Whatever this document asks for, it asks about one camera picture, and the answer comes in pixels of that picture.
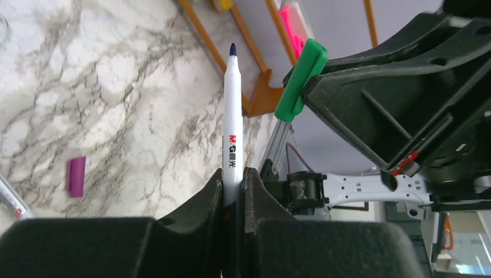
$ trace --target marble table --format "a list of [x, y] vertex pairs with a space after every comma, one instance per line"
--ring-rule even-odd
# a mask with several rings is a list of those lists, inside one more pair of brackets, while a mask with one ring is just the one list
[[[174, 1], [2, 1], [0, 173], [42, 217], [162, 217], [221, 164], [222, 82]], [[246, 166], [275, 122], [244, 120]], [[79, 155], [72, 199], [65, 165]], [[13, 221], [0, 207], [0, 233]]]

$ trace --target pen tip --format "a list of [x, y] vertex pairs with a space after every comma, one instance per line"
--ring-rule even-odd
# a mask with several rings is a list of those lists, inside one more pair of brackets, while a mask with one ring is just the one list
[[237, 50], [235, 49], [235, 43], [232, 43], [232, 45], [230, 46], [230, 55], [234, 55], [234, 56], [237, 55]]

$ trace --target yellow object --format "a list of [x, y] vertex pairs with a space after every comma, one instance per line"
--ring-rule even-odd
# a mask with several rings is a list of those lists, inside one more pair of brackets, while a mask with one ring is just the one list
[[215, 10], [217, 10], [217, 12], [219, 13], [229, 10], [233, 6], [232, 0], [211, 0], [211, 1], [215, 6]]

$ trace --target gray wall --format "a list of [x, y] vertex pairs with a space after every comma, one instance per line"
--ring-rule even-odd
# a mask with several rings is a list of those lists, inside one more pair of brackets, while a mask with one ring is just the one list
[[[302, 3], [315, 39], [328, 49], [330, 58], [371, 47], [362, 0], [304, 0]], [[379, 42], [382, 42], [418, 13], [437, 10], [441, 0], [372, 0], [372, 4]], [[340, 174], [373, 166], [308, 108], [296, 117], [292, 126], [299, 150], [315, 171]]]

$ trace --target purple object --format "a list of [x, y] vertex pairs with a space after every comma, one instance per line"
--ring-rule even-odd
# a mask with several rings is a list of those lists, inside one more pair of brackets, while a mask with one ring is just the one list
[[72, 198], [83, 196], [83, 180], [85, 178], [85, 156], [71, 159], [68, 162], [67, 191]]

